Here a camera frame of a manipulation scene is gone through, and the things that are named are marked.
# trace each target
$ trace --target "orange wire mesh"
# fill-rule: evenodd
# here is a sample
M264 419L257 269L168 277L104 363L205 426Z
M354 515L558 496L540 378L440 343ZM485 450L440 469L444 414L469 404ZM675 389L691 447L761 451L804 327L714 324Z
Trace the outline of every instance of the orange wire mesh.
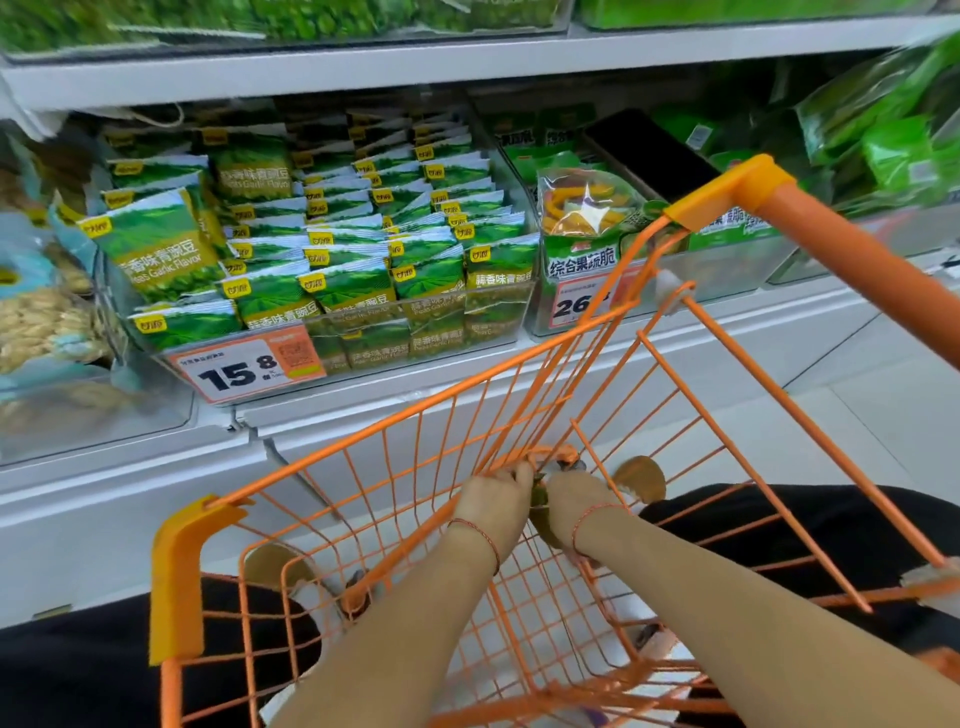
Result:
M240 594L238 613L204 612L204 618L239 620L245 651L166 660L164 728L189 726L201 717L238 709L251 727L258 725L259 710L286 686L258 687L255 661L286 654L290 683L300 680L298 650L309 644L295 638L298 619L316 622L324 650L329 649L352 625L341 605L382 598L423 558L440 538L466 478L529 454L543 464L570 458L575 451L635 510L640 504L611 477L616 464L633 455L657 460L667 476L669 497L711 482L732 483L668 521L742 489L759 489L770 504L768 516L713 534L700 544L784 522L803 555L754 569L825 570L836 587L814 600L824 606L855 605L870 612L871 602L960 587L952 580L909 589L890 584L865 593L836 567L710 414L704 404L710 392L698 398L671 357L655 345L658 325L673 306L685 308L716 338L726 355L742 365L757 392L765 391L782 407L797 437L812 440L836 464L838 479L845 475L855 483L924 560L939 566L944 556L687 295L691 283L674 291L632 341L608 346L658 273L660 257L684 235L669 232L667 225L660 220L638 235L595 296L596 302L602 300L629 261L653 247L641 275L625 296L618 295L625 303L609 313L593 315L592 306L575 329L211 503L237 504L246 498L253 503L245 519L217 534L204 551L204 575L235 582ZM297 474L302 480L292 479ZM286 544L297 553L281 575L282 615L256 614L249 608L247 558L271 543ZM238 558L217 561L207 556L237 551ZM304 561L314 577L295 584L291 574ZM351 577L354 582L348 585ZM255 648L252 626L262 620L283 621L286 646ZM460 640L431 725L528 725L539 716L583 725L583 710L592 709L613 724L643 716L649 723L669 726L679 725L675 721L681 710L729 712L723 700L688 696L693 686L708 686L709 680L669 632L661 631L641 649L635 647L637 635L650 624L660 624L660 618L616 576L552 550L528 526ZM192 669L210 663L242 664L248 692L191 713L184 709L185 684Z

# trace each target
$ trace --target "bracelet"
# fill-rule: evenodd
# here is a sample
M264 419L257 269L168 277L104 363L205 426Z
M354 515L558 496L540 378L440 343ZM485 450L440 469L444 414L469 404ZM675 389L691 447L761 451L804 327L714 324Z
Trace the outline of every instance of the bracelet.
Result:
M500 552L499 552L498 550L496 550L496 546L495 546L494 543L493 543L493 539L492 539L490 536L488 536L488 535L487 535L487 532L484 531L484 529L481 528L480 526L478 526L476 523L471 523L470 521L467 521L466 519L450 519L450 523L448 523L447 526L450 527L450 526L453 525L454 523L462 523L463 525L472 528L474 531L476 531L476 532L479 533L481 536L483 536L485 539L487 539L487 543L490 544L490 548L493 549L493 558L496 559L496 571L493 572L493 575L494 575L494 576L497 576L497 575L500 573L500 564L501 564L501 561L500 561Z
M580 518L577 519L577 522L573 524L573 532L570 533L570 545L573 547L573 550L581 556L586 556L586 554L577 548L577 530L580 528L581 523L584 522L584 519L587 516L593 513L593 511L598 511L601 508L622 508L623 510L627 511L627 513L630 513L630 509L622 503L597 503L596 505L591 505L586 511L584 511Z

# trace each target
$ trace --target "white shelf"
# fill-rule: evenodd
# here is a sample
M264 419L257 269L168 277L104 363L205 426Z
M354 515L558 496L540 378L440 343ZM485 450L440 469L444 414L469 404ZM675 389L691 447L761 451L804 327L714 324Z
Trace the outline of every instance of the white shelf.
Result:
M960 29L960 14L510 37L7 66L33 112L383 88L888 48Z

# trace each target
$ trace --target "snack bag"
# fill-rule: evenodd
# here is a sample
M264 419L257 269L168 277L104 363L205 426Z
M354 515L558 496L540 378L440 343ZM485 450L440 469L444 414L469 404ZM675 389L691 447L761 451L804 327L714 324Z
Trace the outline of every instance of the snack bag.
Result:
M278 263L220 281L224 296L233 300L248 328L264 328L316 316L317 302L300 287L308 274L306 258Z
M107 171L116 189L142 187L144 184L171 180L192 172L209 174L206 155L171 155L147 159L110 159Z
M479 152L422 162L423 175L434 189L445 189L490 176L490 160Z
M210 190L206 172L192 172L181 177L150 182L139 187L125 189L110 189L101 192L107 209L119 209L130 203L156 195L168 189L182 187L190 196L190 205L193 216L197 220L201 236L210 245L220 258L228 257L227 237L220 227L217 216L219 201Z
M160 192L77 227L131 280L148 302L208 288L223 270L201 235L183 188Z
M287 132L282 124L206 127L200 139L229 205L293 197Z
M243 330L233 301L151 308L128 317L156 351L199 344Z
M100 132L99 147L102 159L187 155L193 148L193 131L105 126Z
M371 322L343 331L340 342L351 369L389 366L409 357L410 326L404 318Z
M464 247L449 245L445 250L406 262L390 271L396 287L396 297L405 303L403 310L411 323L443 317L463 310L464 296L442 296L466 288L464 283Z

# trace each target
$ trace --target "price label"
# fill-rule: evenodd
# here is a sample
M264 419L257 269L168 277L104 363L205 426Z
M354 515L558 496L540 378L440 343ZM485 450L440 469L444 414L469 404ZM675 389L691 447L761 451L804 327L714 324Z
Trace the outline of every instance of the price label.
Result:
M550 316L550 327L559 328L575 323L587 310L590 302L606 275L590 276L588 278L568 280L557 286L557 295L553 299L553 312ZM610 310L611 294L600 302L595 315L607 313Z
M214 404L326 376L303 324L166 357Z

